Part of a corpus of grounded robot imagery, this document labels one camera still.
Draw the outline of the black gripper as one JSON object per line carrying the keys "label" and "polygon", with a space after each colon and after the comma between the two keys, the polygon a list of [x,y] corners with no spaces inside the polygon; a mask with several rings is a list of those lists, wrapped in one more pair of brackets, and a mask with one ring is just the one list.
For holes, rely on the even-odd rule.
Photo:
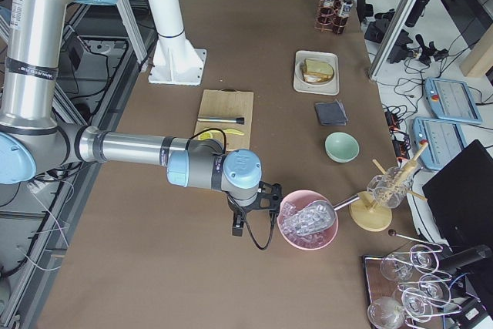
{"label": "black gripper", "polygon": [[251,211],[268,211],[270,223],[274,225],[280,212],[280,203],[283,199],[282,186],[279,183],[269,184],[260,181],[257,191],[251,200],[240,200],[226,194],[228,206],[233,211],[232,235],[241,237],[243,235],[244,223],[247,214]]}

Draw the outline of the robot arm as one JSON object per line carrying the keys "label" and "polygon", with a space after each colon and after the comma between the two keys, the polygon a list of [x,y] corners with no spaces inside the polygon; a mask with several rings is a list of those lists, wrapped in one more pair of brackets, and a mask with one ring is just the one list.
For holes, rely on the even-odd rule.
{"label": "robot arm", "polygon": [[54,120],[52,101],[67,6],[118,1],[12,0],[1,104],[2,183],[24,182],[73,162],[145,163],[164,166],[172,184],[225,193],[235,236],[250,229],[251,211],[265,210],[276,220],[281,186],[262,181],[260,159],[248,149],[227,152],[225,142],[215,139],[116,133]]}

